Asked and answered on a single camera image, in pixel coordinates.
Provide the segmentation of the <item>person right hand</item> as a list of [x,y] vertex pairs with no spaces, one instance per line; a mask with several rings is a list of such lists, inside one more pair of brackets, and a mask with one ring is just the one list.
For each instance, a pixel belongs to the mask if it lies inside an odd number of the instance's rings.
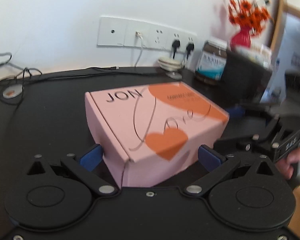
[[292,165],[300,161],[300,147],[296,148],[287,156],[286,159],[281,159],[275,165],[278,171],[286,180],[290,180],[293,175],[294,168]]

